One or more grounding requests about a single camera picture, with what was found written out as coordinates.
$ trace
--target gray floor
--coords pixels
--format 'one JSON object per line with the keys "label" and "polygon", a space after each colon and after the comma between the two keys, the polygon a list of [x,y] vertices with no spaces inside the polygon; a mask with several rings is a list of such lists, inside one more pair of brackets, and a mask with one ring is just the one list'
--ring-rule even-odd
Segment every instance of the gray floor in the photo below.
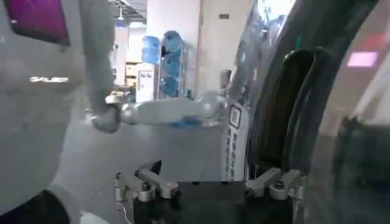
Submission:
{"label": "gray floor", "polygon": [[120,223],[114,211],[112,179],[118,171],[162,160],[161,174],[176,181],[220,180],[221,127],[178,130],[162,126],[127,126],[105,135],[73,111],[61,165],[54,181],[75,196],[87,211],[111,224]]}

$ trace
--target metal bracket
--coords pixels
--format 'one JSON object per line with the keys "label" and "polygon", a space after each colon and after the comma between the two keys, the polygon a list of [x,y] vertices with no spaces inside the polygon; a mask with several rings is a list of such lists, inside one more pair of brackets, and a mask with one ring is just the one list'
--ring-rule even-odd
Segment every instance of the metal bracket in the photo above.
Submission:
{"label": "metal bracket", "polygon": [[278,168],[271,168],[256,180],[246,183],[248,197],[262,197],[269,187],[269,194],[276,200],[286,200],[288,196],[302,200],[306,177],[299,170],[290,170],[282,175]]}
{"label": "metal bracket", "polygon": [[249,180],[246,183],[248,196],[262,197],[264,196],[264,189],[269,187],[274,181],[280,178],[281,171],[278,168],[271,168],[263,173],[256,180]]}
{"label": "metal bracket", "polygon": [[270,195],[276,200],[286,200],[288,196],[295,199],[303,199],[306,178],[299,170],[290,170],[281,179],[275,181],[269,187]]}
{"label": "metal bracket", "polygon": [[179,185],[176,182],[168,181],[150,170],[141,169],[136,172],[136,176],[154,186],[162,198],[171,199],[179,191]]}
{"label": "metal bracket", "polygon": [[132,191],[139,201],[147,202],[155,198],[155,187],[133,175],[117,173],[114,179],[115,200],[127,199],[126,192]]}

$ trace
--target ceiling light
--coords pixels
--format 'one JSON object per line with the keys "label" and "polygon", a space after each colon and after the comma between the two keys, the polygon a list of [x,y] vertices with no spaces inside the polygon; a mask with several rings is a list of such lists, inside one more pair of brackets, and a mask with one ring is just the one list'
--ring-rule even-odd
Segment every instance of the ceiling light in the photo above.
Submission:
{"label": "ceiling light", "polygon": [[118,20],[124,20],[123,15],[122,15],[122,4],[119,3],[119,17]]}
{"label": "ceiling light", "polygon": [[146,28],[146,24],[143,22],[131,22],[129,27],[132,29]]}

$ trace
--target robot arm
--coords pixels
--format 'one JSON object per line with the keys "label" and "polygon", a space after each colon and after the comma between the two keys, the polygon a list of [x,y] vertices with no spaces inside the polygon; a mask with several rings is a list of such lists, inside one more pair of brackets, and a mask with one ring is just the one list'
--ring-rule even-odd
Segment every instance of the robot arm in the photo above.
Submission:
{"label": "robot arm", "polygon": [[113,86],[109,60],[115,38],[112,15],[103,1],[80,1],[80,8],[87,66],[87,97],[95,128],[114,133],[121,121],[154,125],[178,122],[185,117],[203,119],[216,114],[222,98],[214,92],[203,93],[195,100],[178,97],[131,105],[118,105],[115,100],[106,101]]}
{"label": "robot arm", "polygon": [[115,39],[113,16],[106,1],[80,1],[85,82],[95,128],[105,133],[119,129],[119,111],[106,104],[113,86],[110,52]]}
{"label": "robot arm", "polygon": [[195,100],[185,97],[154,100],[124,105],[121,120],[127,124],[162,124],[178,122],[186,117],[204,119],[214,116],[223,98],[216,92],[205,92]]}

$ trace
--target display screen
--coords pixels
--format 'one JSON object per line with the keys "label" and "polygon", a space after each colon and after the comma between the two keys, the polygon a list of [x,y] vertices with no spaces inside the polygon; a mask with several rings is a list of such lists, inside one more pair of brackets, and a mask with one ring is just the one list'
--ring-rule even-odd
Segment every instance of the display screen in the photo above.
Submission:
{"label": "display screen", "polygon": [[61,0],[4,0],[4,2],[15,33],[69,46]]}
{"label": "display screen", "polygon": [[377,52],[352,52],[349,60],[348,67],[374,67],[377,61]]}

